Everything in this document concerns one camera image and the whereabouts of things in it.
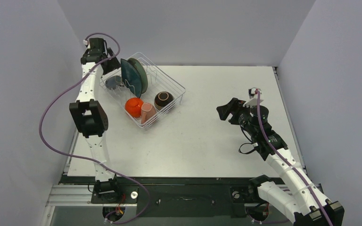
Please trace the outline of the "white blue-handled cup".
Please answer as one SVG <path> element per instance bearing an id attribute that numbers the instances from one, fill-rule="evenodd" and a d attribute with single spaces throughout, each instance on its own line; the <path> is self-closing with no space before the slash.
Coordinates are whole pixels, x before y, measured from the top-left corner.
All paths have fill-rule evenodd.
<path id="1" fill-rule="evenodd" d="M 105 86 L 108 90 L 115 90 L 120 87 L 125 87 L 125 84 L 120 75 L 114 75 L 105 80 Z"/>

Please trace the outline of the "dark teal square plate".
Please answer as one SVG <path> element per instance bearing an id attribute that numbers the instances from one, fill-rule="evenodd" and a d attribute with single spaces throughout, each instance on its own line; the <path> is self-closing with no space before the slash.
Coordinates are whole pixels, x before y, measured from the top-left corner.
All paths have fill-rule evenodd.
<path id="1" fill-rule="evenodd" d="M 139 72 L 125 59 L 121 59 L 121 77 L 123 84 L 138 98 L 142 94 L 142 80 Z"/>

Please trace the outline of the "light green floral plate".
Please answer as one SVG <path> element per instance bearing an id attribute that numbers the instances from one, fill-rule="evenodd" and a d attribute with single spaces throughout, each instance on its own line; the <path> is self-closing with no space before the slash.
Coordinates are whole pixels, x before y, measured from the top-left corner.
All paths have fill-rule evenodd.
<path id="1" fill-rule="evenodd" d="M 140 75 L 140 79 L 141 79 L 141 84 L 142 84 L 142 90 L 141 93 L 144 94 L 147 89 L 148 89 L 148 77 L 147 77 L 147 73 L 145 71 L 145 69 L 143 68 L 142 64 L 140 63 L 139 60 L 135 59 L 135 58 L 129 58 L 127 60 L 135 69 L 136 71 L 139 73 Z"/>

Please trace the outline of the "orange bowl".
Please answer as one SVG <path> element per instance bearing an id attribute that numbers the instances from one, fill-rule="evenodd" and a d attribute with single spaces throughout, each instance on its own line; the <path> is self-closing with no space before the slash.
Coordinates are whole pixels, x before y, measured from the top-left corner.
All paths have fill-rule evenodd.
<path id="1" fill-rule="evenodd" d="M 124 108 L 130 116 L 133 118 L 139 118 L 141 116 L 141 108 L 143 104 L 143 100 L 133 97 L 126 101 Z"/>

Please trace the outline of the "pink floral mug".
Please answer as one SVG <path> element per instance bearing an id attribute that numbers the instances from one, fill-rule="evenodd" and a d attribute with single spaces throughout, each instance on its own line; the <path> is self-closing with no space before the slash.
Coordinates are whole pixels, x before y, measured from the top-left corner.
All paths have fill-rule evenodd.
<path id="1" fill-rule="evenodd" d="M 150 103 L 144 103 L 141 107 L 141 124 L 146 123 L 156 114 L 154 105 Z"/>

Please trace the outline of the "black patterned bowl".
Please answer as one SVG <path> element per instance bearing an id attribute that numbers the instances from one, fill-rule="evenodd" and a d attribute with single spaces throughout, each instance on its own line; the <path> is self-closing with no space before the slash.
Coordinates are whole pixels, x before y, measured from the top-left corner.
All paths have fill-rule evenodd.
<path id="1" fill-rule="evenodd" d="M 167 91 L 161 91 L 156 94 L 154 98 L 154 106 L 157 110 L 162 110 L 168 104 L 170 104 L 174 100 L 174 97 L 171 93 Z"/>

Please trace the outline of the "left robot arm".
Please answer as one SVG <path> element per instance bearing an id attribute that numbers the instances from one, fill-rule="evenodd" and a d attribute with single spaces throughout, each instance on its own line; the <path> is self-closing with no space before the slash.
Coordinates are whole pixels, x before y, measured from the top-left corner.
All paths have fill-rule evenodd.
<path id="1" fill-rule="evenodd" d="M 122 190 L 116 174 L 109 171 L 110 162 L 106 135 L 108 117 L 97 100 L 100 79 L 119 67 L 113 51 L 103 38 L 89 38 L 84 41 L 87 49 L 81 57 L 82 82 L 80 92 L 69 110 L 78 132 L 85 138 L 92 158 L 95 159 L 95 184 L 93 194 L 105 202 L 117 202 Z"/>

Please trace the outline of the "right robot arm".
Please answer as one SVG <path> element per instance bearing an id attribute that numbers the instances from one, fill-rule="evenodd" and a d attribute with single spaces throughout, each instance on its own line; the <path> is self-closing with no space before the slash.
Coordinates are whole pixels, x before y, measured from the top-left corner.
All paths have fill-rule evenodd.
<path id="1" fill-rule="evenodd" d="M 252 151 L 277 172 L 289 190 L 283 191 L 268 176 L 261 175 L 249 181 L 247 195 L 251 200 L 269 203 L 295 226 L 342 225 L 343 206 L 331 201 L 305 174 L 285 141 L 269 124 L 268 108 L 258 104 L 256 98 L 248 103 L 232 98 L 216 110 L 220 120 L 225 121 L 231 115 L 229 123 L 248 133 Z"/>

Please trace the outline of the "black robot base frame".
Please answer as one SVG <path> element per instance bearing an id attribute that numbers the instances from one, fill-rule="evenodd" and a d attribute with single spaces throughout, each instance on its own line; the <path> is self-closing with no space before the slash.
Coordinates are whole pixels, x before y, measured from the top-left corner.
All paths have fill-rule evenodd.
<path id="1" fill-rule="evenodd" d="M 63 176 L 53 186 L 47 206 L 94 207 L 107 223 L 143 217 L 199 218 L 229 216 L 264 223 L 284 223 L 274 208 L 255 198 L 248 178 L 120 178 L 115 194 L 98 194 L 91 177 Z"/>

